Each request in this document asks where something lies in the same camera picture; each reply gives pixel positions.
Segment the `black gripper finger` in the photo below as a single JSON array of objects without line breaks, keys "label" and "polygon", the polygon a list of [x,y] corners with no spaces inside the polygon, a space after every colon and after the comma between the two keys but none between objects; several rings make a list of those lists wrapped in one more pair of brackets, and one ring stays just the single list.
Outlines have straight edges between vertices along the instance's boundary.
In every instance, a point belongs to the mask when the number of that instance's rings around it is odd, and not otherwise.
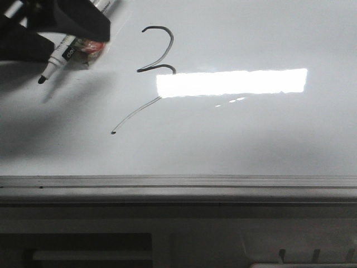
[{"label": "black gripper finger", "polygon": [[54,43],[1,15],[1,61],[45,63]]},{"label": "black gripper finger", "polygon": [[110,40],[110,20],[91,1],[23,1],[23,4],[29,30],[98,42]]}]

